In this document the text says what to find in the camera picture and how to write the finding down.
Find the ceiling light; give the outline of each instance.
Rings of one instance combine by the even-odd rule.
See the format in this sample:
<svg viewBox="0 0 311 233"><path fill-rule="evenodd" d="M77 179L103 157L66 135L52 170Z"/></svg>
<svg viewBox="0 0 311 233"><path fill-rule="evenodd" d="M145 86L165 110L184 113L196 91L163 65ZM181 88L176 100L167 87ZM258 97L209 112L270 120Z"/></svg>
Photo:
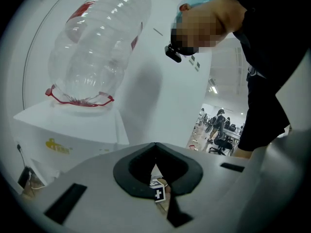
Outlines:
<svg viewBox="0 0 311 233"><path fill-rule="evenodd" d="M213 91L214 91L216 94L218 94L218 92L217 92L217 90L216 90L216 88L215 88L214 86L212 86L212 89L213 89Z"/></svg>

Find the black shirt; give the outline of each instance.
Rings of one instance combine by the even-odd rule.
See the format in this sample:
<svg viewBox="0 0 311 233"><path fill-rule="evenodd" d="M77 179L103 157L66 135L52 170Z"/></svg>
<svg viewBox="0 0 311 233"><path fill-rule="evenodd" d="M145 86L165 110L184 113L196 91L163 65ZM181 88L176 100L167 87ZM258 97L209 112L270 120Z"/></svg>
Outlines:
<svg viewBox="0 0 311 233"><path fill-rule="evenodd" d="M229 128L230 125L231 125L230 121L225 122L225 128Z"/></svg>
<svg viewBox="0 0 311 233"><path fill-rule="evenodd" d="M219 126L220 126L223 122L225 122L225 117L222 116L222 115L220 115L220 116L218 116L218 118L217 118L216 121L214 122L213 127L214 127L215 129L218 129Z"/></svg>
<svg viewBox="0 0 311 233"><path fill-rule="evenodd" d="M246 60L282 86L310 47L309 0L238 0L247 9L240 40Z"/></svg>

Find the person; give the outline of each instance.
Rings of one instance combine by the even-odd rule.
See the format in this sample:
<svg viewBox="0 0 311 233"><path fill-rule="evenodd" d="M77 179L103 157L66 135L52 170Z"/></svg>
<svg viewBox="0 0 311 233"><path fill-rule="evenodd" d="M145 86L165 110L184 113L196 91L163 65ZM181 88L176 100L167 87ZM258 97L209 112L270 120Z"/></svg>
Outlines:
<svg viewBox="0 0 311 233"><path fill-rule="evenodd" d="M237 157L250 158L289 125L275 95L310 47L308 1L192 0L178 6L172 44L194 51L214 47L233 33L250 64L249 109ZM268 132L264 121L273 122Z"/></svg>
<svg viewBox="0 0 311 233"><path fill-rule="evenodd" d="M244 126L245 126L245 123L240 127L240 135L243 133Z"/></svg>
<svg viewBox="0 0 311 233"><path fill-rule="evenodd" d="M199 117L198 117L198 120L196 121L196 124L198 124L199 126L201 126L202 122L203 122L203 118L205 116L205 112L204 112L204 108L202 108L200 110L200 113L199 113Z"/></svg>
<svg viewBox="0 0 311 233"><path fill-rule="evenodd" d="M206 124L208 120L208 116L207 113L205 113L204 117L203 117L203 123Z"/></svg>
<svg viewBox="0 0 311 233"><path fill-rule="evenodd" d="M225 121L225 126L224 126L224 128L225 128L225 129L229 129L230 125L231 125L230 117L227 117L227 120Z"/></svg>
<svg viewBox="0 0 311 233"><path fill-rule="evenodd" d="M223 109L220 109L218 111L217 115L215 116L216 121L213 124L213 130L212 130L212 132L209 135L209 139L207 140L209 143L213 144L212 137L219 130L219 127L220 127L221 123L225 121L225 117L223 116L224 113L225 113L225 111Z"/></svg>

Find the red bottle label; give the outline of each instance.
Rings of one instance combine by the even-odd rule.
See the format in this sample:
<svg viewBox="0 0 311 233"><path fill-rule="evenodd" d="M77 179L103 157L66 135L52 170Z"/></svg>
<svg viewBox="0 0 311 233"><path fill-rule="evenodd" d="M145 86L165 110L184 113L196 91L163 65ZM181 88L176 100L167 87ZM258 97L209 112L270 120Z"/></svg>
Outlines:
<svg viewBox="0 0 311 233"><path fill-rule="evenodd" d="M142 25L142 22L141 22L140 32L142 32L142 28L143 28L143 25ZM134 48L136 47L137 42L138 42L138 35L135 37L135 39L131 43L132 50L134 50Z"/></svg>
<svg viewBox="0 0 311 233"><path fill-rule="evenodd" d="M68 19L68 21L69 21L70 19L75 18L75 17L80 17L80 16L82 16L83 13L84 13L84 12L89 8L89 6L92 5L93 3L95 3L95 1L90 1L90 2L86 2L86 3L82 4L82 5L80 6L80 8L77 9L77 10L71 15L71 17Z"/></svg>

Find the printed logo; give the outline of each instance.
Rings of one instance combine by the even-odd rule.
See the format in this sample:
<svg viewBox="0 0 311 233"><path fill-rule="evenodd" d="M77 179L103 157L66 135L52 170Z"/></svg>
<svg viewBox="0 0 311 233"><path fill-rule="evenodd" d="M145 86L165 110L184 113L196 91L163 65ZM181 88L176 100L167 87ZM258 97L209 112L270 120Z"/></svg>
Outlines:
<svg viewBox="0 0 311 233"><path fill-rule="evenodd" d="M51 150L64 153L64 154L70 154L69 150L72 150L72 148L67 149L64 146L55 143L54 138L50 138L49 141L45 143L45 145Z"/></svg>

